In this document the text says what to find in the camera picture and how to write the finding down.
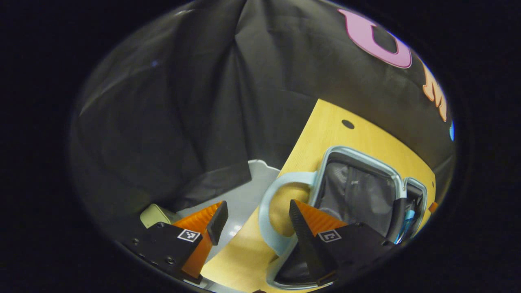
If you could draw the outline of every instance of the mug handle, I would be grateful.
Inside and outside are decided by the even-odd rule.
[[[290,244],[291,237],[280,235],[273,229],[269,220],[269,205],[273,196],[282,186],[289,183],[304,183],[308,184],[310,188],[313,188],[315,184],[317,172],[291,172],[286,173],[279,178],[275,179],[273,183],[266,189],[264,196],[259,205],[259,229],[264,239],[264,242],[268,244],[278,256],[281,256]]]

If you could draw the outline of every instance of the blue object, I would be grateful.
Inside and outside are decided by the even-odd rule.
[[[454,121],[452,121],[451,128],[449,129],[449,133],[451,134],[452,141],[454,141]]]
[[[405,220],[403,221],[402,230],[398,234],[398,237],[396,237],[394,244],[398,244],[398,243],[402,242],[403,237],[405,236],[405,234],[407,234],[407,231],[409,230],[409,228],[411,226],[411,223],[414,218],[414,214],[415,214],[414,211],[407,211],[407,213],[405,213]]]

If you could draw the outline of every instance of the round hole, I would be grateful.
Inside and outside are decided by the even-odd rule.
[[[173,265],[173,264],[176,263],[176,261],[175,261],[173,258],[171,258],[171,257],[166,257],[165,261],[166,261],[166,263],[168,263],[169,265]]]
[[[344,124],[344,126],[346,126],[349,129],[355,129],[355,126],[351,122],[349,122],[349,121],[347,121],[345,119],[342,120],[342,124]]]

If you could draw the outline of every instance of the pink letter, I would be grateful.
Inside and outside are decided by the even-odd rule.
[[[411,66],[413,62],[411,51],[396,37],[393,36],[396,42],[396,53],[391,53],[375,42],[373,27],[376,25],[374,23],[343,9],[338,9],[338,12],[345,15],[345,28],[348,36],[364,51],[396,67],[409,68]]]

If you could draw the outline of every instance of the wooden tabletop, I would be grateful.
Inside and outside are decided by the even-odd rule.
[[[354,129],[347,128],[348,120]],[[368,154],[393,167],[400,177],[414,177],[427,187],[427,207],[434,201],[435,176],[427,164],[401,141],[367,120],[333,104],[318,100],[293,151],[280,175],[288,172],[313,172],[319,168],[326,150],[333,145],[344,145]],[[298,185],[281,188],[270,206],[270,220],[276,231],[293,234],[288,211],[291,199],[307,201],[308,190]],[[430,217],[425,211],[422,228]],[[275,252],[266,245],[258,227],[258,208],[236,236],[215,257],[206,263],[201,274],[217,283],[243,292],[258,289],[267,293],[288,292],[266,283],[268,264],[275,260]],[[309,292],[314,289],[292,290]]]

